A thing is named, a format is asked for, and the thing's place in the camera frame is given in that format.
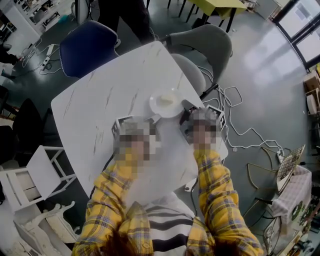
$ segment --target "gray floor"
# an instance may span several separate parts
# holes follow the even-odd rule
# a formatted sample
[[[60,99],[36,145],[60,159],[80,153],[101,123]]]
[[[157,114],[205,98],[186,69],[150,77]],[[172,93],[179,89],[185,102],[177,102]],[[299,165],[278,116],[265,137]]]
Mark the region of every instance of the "gray floor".
[[[151,26],[160,38],[172,32],[189,30],[196,17],[200,18],[203,14],[199,11],[197,15],[191,16],[188,23],[185,23],[191,4],[187,2],[181,18],[178,18],[178,13],[182,0],[173,0],[169,10],[167,4],[168,2],[164,0],[150,1]],[[92,10],[92,16],[95,20],[99,16],[98,8],[97,4]],[[215,17],[210,18],[209,21],[217,25],[220,19]],[[227,22],[223,24],[222,28],[226,29],[226,26]],[[41,50],[51,43],[58,44],[75,27],[76,24],[71,21],[58,23],[43,35],[39,49]],[[232,109],[234,126],[240,133],[253,127],[264,139],[277,140],[283,148],[295,149],[307,144],[302,158],[306,159],[306,155],[310,154],[309,123],[302,84],[306,71],[301,61],[276,26],[257,14],[244,12],[237,15],[231,29],[229,35],[232,40],[233,56],[218,83],[223,89],[236,86],[243,97],[243,103]],[[140,46],[138,39],[122,20],[118,26],[118,35],[122,41],[117,49],[120,54]],[[196,64],[210,67],[200,54],[197,55],[197,52],[185,51],[184,54]],[[58,59],[59,55],[56,53],[53,59],[55,57]],[[18,63],[15,67],[15,73],[17,75],[24,74],[35,68],[42,59],[43,56],[34,56],[26,68],[22,68]],[[55,71],[57,68],[60,68],[60,63],[54,61],[50,71]],[[51,100],[75,80],[65,77],[62,71],[48,75],[40,75],[38,71],[35,71],[17,77],[13,81],[8,80],[4,86],[10,90],[9,103],[19,106],[24,99],[31,98],[39,112],[43,114],[50,106]],[[228,91],[227,95],[234,104],[240,100],[237,92],[233,89]],[[206,99],[216,96],[217,92],[213,91]],[[49,126],[48,129],[55,128],[54,124]],[[237,136],[232,128],[229,131],[229,140],[234,146],[261,143],[259,137],[252,131],[246,135]],[[259,147],[239,148],[233,152],[230,145],[227,146],[229,155],[226,158],[225,166],[231,171],[234,188],[239,194],[239,208],[244,213],[257,195],[268,198],[273,194],[272,191],[268,191],[268,193],[257,191],[251,186],[246,164],[252,162],[269,167],[270,163],[267,155]],[[255,169],[252,169],[252,178],[261,187],[270,187],[275,182],[272,174]],[[76,183],[63,194],[63,200],[75,199],[76,206],[78,205],[76,214],[82,221],[88,198],[81,190],[81,186]],[[192,207],[189,193],[178,189],[177,194]],[[261,214],[261,209],[253,210],[252,214],[246,218],[248,225],[252,224],[259,214]]]

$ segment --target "person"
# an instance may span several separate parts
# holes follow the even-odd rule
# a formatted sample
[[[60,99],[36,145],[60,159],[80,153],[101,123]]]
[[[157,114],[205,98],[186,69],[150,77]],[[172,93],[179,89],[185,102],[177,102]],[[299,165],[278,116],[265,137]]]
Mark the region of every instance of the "person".
[[[15,55],[7,53],[11,49],[11,45],[4,44],[0,40],[0,62],[15,65],[19,60]]]
[[[230,171],[211,149],[219,125],[206,111],[200,109],[191,114],[188,128],[198,166],[199,206],[204,222],[173,192],[145,206],[135,202],[126,211],[126,194],[137,176],[138,162],[146,159],[150,145],[146,136],[131,133],[125,136],[129,143],[122,152],[124,155],[94,182],[86,222],[72,251],[74,256],[257,256],[263,253],[241,216]]]
[[[98,2],[100,9],[98,22],[117,32],[121,17],[143,45],[154,41],[154,36],[150,32],[148,11],[143,0],[98,0]]]

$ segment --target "power strip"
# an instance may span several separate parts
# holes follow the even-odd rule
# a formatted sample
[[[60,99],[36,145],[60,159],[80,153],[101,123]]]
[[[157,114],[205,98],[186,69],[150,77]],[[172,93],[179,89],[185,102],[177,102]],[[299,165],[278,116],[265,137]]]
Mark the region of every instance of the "power strip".
[[[43,71],[46,67],[46,65],[48,64],[48,62],[50,61],[50,57],[46,57],[42,63],[42,65],[40,66],[40,70]]]
[[[51,45],[49,46],[49,49],[48,49],[48,51],[46,52],[46,56],[47,56],[47,57],[50,57],[50,55],[52,54],[52,51],[54,50],[54,47],[55,47],[54,44],[51,44]]]
[[[283,160],[285,159],[285,157],[283,156],[283,152],[281,152],[280,150],[278,150],[276,152],[276,156],[278,157],[279,163],[281,164],[283,162]]]

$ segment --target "white wooden chair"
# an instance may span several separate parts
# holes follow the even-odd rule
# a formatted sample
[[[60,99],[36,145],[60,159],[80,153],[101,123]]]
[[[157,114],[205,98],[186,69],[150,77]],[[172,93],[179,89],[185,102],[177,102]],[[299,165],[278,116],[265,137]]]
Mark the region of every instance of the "white wooden chair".
[[[74,205],[75,201],[72,201],[68,206],[62,207],[57,203],[54,209],[45,211],[26,224],[15,221],[15,227],[17,228],[20,237],[39,254],[46,256],[61,256],[61,252],[52,245],[49,236],[39,227],[39,224],[46,219],[62,242],[75,243],[79,235],[74,233],[72,227],[65,221],[63,216],[64,212]]]
[[[0,166],[0,182],[13,212],[63,192],[77,178],[75,174],[67,176],[58,163],[57,157],[63,150],[63,147],[40,145],[26,167],[3,170]],[[52,159],[49,159],[46,151],[57,152]],[[57,174],[53,163],[62,177],[59,177]],[[26,181],[28,177],[28,183],[33,185],[29,189],[19,181]],[[61,189],[55,191],[62,181],[66,181],[66,184]]]
[[[49,223],[50,227],[54,230],[57,236],[61,239],[65,244],[75,243],[79,237],[78,234],[75,233],[80,227],[76,227],[74,230],[70,226],[68,222],[64,219],[64,212],[75,205],[75,201],[68,206],[62,206],[60,204],[56,204],[54,209],[51,211],[45,211],[41,214],[39,218],[45,218]]]

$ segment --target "person's leg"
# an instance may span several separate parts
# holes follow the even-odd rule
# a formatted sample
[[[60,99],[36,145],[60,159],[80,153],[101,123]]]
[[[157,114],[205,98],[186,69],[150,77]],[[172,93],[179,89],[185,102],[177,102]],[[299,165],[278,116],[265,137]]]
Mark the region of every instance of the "person's leg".
[[[18,60],[15,55],[7,53],[3,47],[0,47],[0,62],[15,65]]]
[[[117,32],[119,23],[118,1],[98,0],[100,16],[98,22]]]
[[[142,44],[154,41],[154,36],[150,32],[150,22],[144,0],[125,0],[122,2],[120,16],[131,28]]]

